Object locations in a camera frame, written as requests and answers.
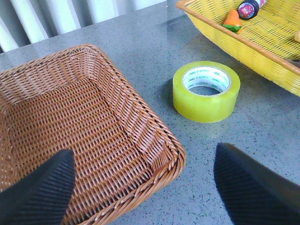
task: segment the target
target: toy carrot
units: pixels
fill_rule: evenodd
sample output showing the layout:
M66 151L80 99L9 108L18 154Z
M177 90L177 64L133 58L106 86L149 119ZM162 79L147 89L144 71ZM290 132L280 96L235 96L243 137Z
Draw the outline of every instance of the toy carrot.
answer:
M238 11L236 11L235 9L230 10L227 15L227 19L222 26L226 27L228 30L231 30L234 33L239 34L242 24L240 22Z

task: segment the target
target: yellow tape roll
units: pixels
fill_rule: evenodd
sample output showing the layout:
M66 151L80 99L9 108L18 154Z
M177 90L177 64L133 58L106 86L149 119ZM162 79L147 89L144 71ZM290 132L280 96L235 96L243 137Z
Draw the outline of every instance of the yellow tape roll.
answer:
M198 95L191 88L205 86L216 95ZM173 103L184 117L202 123L213 123L228 117L234 109L240 90L240 79L229 67L210 61L199 61L181 67L173 78Z

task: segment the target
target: wicker basket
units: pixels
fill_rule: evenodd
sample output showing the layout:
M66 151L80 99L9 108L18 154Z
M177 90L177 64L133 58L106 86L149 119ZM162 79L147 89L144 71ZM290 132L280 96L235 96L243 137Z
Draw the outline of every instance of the wicker basket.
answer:
M250 20L242 20L235 34L221 24L230 9L242 0L182 0L177 7L187 12L194 25L209 40L258 74L300 96L300 68L286 59L300 59L299 0L268 0Z
M93 45L0 74L0 191L60 149L73 149L76 165L63 224L107 224L186 163L182 145Z

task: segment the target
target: green leaf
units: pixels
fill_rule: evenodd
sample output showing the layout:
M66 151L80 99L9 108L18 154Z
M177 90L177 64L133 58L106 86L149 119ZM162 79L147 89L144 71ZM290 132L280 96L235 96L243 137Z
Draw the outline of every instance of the green leaf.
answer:
M237 26L232 26L232 25L228 25L228 24L223 24L222 26L234 33L238 33L238 31L242 28L242 26L237 27Z

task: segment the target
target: gray countertop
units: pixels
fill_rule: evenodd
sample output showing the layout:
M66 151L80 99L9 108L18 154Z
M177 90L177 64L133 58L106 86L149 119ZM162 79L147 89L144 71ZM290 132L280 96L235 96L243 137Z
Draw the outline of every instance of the gray countertop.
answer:
M236 145L300 184L300 98L211 43L175 3L169 0L0 54L0 70L5 70L77 44L99 46L186 148L181 176L113 225L231 225L213 179L218 142ZM240 77L235 110L221 122L192 122L173 107L174 73L199 60L225 64Z

